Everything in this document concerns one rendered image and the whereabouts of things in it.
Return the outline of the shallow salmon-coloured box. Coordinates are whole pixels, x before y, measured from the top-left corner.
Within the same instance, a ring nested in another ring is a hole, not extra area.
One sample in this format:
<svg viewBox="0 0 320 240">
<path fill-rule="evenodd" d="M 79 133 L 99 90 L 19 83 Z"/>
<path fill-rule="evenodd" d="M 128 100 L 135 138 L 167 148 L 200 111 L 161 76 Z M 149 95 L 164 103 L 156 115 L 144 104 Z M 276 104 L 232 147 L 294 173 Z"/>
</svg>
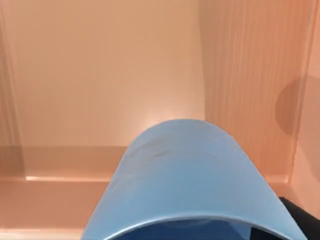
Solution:
<svg viewBox="0 0 320 240">
<path fill-rule="evenodd" d="M 0 0 L 0 240 L 79 240 L 131 141 L 216 124 L 293 201 L 319 0 Z"/>
</svg>

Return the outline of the light blue cup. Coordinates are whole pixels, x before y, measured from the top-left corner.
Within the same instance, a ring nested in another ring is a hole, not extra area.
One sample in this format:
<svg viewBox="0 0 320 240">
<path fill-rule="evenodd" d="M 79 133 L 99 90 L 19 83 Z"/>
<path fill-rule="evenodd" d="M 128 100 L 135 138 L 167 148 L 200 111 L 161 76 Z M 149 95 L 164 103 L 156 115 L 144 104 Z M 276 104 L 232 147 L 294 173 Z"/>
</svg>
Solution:
<svg viewBox="0 0 320 240">
<path fill-rule="evenodd" d="M 250 240 L 254 228 L 307 240 L 231 135 L 177 119 L 129 145 L 81 240 Z"/>
</svg>

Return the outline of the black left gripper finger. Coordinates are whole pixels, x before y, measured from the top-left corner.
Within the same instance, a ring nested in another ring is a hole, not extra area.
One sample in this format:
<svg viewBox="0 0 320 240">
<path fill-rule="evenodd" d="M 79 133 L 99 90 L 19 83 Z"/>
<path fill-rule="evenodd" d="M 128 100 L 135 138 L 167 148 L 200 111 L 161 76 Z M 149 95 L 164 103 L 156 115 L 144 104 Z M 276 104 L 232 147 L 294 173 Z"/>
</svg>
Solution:
<svg viewBox="0 0 320 240">
<path fill-rule="evenodd" d="M 250 232 L 250 240 L 276 240 L 276 237 L 264 230 L 252 227 Z"/>
</svg>

